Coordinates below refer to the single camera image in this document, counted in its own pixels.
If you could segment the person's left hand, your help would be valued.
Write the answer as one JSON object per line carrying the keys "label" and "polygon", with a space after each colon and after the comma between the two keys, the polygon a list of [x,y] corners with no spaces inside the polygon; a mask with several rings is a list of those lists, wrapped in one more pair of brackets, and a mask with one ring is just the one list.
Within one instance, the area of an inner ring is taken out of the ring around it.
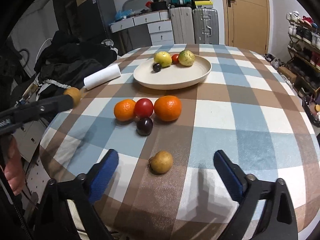
{"label": "person's left hand", "polygon": [[4,137],[1,142],[5,143],[4,148],[7,156],[4,175],[15,196],[19,195],[25,185],[25,174],[21,161],[21,153],[17,146],[17,141],[13,135]]}

